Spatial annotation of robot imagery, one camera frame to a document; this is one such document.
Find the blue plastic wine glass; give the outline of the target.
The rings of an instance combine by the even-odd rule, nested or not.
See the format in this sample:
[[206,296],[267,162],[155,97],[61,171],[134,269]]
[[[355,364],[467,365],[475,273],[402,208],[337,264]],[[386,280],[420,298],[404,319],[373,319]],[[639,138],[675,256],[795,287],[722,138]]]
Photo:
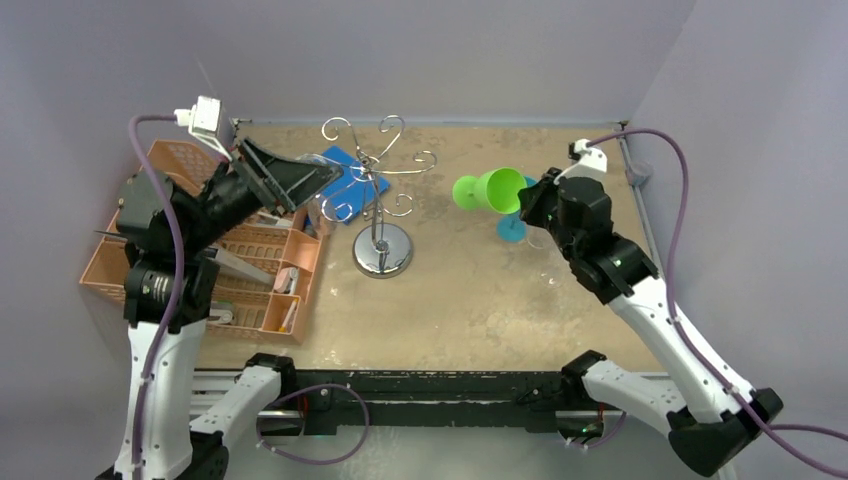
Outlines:
[[507,200],[507,195],[503,195],[501,201],[503,206],[508,203],[514,204],[512,212],[504,214],[496,224],[496,233],[498,237],[507,243],[519,243],[525,239],[527,235],[526,224],[520,217],[520,201],[517,197],[517,190],[513,191],[513,198]]

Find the green plastic wine glass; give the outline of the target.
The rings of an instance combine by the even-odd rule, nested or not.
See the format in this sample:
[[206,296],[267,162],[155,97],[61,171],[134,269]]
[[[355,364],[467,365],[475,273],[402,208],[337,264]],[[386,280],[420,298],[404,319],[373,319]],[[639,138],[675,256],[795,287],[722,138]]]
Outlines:
[[454,203],[463,210],[485,209],[509,215],[520,209],[518,192],[527,187],[516,169],[503,167],[480,176],[465,175],[452,187]]

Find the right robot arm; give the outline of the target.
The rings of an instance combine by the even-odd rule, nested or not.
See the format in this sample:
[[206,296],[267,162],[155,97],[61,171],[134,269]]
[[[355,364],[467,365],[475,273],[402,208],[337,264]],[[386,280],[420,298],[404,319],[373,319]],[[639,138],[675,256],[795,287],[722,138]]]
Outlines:
[[522,221],[551,236],[577,282],[638,335],[672,383],[662,388],[588,351],[564,367],[564,399],[622,409],[664,435],[690,470],[713,476],[776,418],[782,399],[739,375],[668,299],[649,256],[615,232],[602,183],[558,174],[518,192]]

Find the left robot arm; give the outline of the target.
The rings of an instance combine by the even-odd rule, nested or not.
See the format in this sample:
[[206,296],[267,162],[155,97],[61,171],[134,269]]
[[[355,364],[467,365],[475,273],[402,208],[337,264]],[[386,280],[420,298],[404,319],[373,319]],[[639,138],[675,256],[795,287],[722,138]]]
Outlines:
[[266,405],[297,399],[291,361],[260,354],[204,414],[190,413],[201,340],[219,265],[208,249],[262,208],[292,213],[342,170],[312,157],[288,159],[249,140],[191,194],[147,155],[119,194],[117,233],[129,269],[123,316],[131,348],[127,422],[107,479],[220,479],[238,438]]

